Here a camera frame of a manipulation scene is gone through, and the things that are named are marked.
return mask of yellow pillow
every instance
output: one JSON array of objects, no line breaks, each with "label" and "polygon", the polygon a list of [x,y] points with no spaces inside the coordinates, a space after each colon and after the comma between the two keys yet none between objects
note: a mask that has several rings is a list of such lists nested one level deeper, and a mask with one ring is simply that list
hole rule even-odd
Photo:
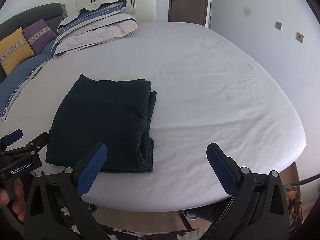
[{"label": "yellow pillow", "polygon": [[22,27],[0,41],[0,63],[7,76],[35,54],[22,34]]}]

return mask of wall switch panel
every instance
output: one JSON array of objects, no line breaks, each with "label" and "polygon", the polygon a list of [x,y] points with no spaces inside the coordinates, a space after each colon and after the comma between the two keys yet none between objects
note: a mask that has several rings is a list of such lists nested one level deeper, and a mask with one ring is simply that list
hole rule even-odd
[{"label": "wall switch panel", "polygon": [[282,29],[282,23],[276,22],[276,28],[277,28],[278,30],[281,30],[281,29]]},{"label": "wall switch panel", "polygon": [[303,36],[301,33],[297,33],[296,39],[297,39],[298,41],[300,41],[301,43],[303,43],[304,36]]}]

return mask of wooden floor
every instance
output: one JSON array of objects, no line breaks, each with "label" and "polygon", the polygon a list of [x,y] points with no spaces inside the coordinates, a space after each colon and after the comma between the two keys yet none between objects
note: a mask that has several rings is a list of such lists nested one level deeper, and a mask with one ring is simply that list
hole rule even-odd
[{"label": "wooden floor", "polygon": [[[299,180],[295,163],[280,173],[282,183],[290,183]],[[177,212],[128,212],[98,207],[93,214],[94,218],[104,225],[128,231],[155,233],[185,230]],[[210,222],[202,219],[189,220],[193,228],[200,228],[206,231],[211,225]]]}]

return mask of blue pillow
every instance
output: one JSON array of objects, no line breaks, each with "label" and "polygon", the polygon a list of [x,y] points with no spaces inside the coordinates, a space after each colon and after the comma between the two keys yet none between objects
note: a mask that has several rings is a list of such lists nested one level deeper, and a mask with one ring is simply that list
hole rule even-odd
[{"label": "blue pillow", "polygon": [[53,40],[53,41],[50,41],[48,44],[46,44],[41,50],[40,55],[43,55],[43,54],[53,55],[53,53],[51,52],[51,49],[55,41],[56,40]]},{"label": "blue pillow", "polygon": [[19,64],[0,84],[0,119],[5,121],[10,107],[22,89],[33,79],[51,54],[35,56]]}]

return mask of brown door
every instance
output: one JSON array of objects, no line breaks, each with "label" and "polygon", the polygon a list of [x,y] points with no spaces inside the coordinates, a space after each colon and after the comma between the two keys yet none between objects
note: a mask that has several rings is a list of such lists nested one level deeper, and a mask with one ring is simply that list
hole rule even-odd
[{"label": "brown door", "polygon": [[169,0],[169,21],[205,25],[208,0]]}]

